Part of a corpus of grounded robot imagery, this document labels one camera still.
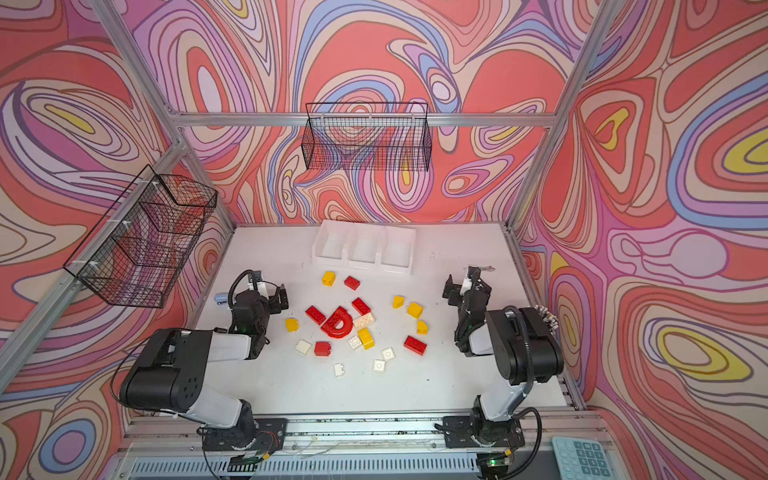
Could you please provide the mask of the red long lego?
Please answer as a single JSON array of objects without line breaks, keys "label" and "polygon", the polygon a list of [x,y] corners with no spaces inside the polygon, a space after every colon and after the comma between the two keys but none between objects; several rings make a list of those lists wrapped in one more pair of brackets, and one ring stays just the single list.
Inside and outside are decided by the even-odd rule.
[{"label": "red long lego", "polygon": [[327,321],[327,317],[315,306],[307,308],[305,313],[318,326],[322,326]]}]

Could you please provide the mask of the cream long lego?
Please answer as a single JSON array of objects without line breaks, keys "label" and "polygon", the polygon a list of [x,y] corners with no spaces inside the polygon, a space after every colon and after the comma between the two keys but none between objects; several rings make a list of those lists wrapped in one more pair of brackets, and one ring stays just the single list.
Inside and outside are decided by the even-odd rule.
[{"label": "cream long lego", "polygon": [[354,328],[355,328],[357,331],[360,331],[360,330],[362,330],[362,329],[364,329],[364,328],[367,328],[369,325],[371,325],[371,324],[372,324],[372,323],[374,323],[374,322],[375,322],[375,318],[374,318],[374,316],[372,315],[372,313],[371,313],[371,312],[369,312],[369,313],[367,313],[367,314],[364,314],[364,315],[362,315],[362,316],[360,316],[360,317],[356,318],[356,319],[353,321],[353,324],[354,324]]}]

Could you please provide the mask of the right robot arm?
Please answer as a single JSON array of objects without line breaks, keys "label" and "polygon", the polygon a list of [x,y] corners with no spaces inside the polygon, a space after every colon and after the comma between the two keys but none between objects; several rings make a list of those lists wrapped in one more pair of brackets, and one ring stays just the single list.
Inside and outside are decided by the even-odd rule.
[{"label": "right robot arm", "polygon": [[448,278],[443,289],[442,297],[457,308],[455,346],[468,358],[493,358],[502,378],[475,398],[467,416],[446,416],[435,426],[450,449],[524,446],[522,403],[536,383],[545,384],[564,370],[554,338],[556,318],[544,307],[493,310],[491,293],[475,266],[460,283]]}]

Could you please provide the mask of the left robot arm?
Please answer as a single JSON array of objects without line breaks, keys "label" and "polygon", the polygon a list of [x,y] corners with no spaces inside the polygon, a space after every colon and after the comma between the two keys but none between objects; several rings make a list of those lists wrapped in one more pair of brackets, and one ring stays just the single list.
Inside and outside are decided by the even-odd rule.
[{"label": "left robot arm", "polygon": [[286,287],[263,279],[259,270],[241,272],[224,302],[226,329],[160,329],[142,348],[120,385],[119,403],[150,413],[177,415],[199,426],[202,450],[272,455],[283,447],[285,419],[259,422],[251,404],[205,385],[214,363],[253,361],[269,344],[272,315],[289,307]]}]

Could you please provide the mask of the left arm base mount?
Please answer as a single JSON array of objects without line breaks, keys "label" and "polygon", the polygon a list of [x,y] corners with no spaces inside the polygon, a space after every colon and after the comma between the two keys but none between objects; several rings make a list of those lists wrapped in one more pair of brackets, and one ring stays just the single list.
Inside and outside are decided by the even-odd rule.
[{"label": "left arm base mount", "polygon": [[228,473],[255,468],[283,448],[287,425],[286,418],[262,418],[252,426],[198,427],[208,471],[215,479],[224,479]]}]

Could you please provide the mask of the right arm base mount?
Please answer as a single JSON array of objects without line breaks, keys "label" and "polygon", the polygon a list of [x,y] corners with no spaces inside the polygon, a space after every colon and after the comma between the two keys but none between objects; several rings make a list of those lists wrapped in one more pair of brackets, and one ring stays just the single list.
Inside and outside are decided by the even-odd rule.
[{"label": "right arm base mount", "polygon": [[502,479],[512,470],[515,452],[526,445],[518,420],[491,422],[477,415],[445,416],[434,429],[448,449],[478,450],[482,479]]}]

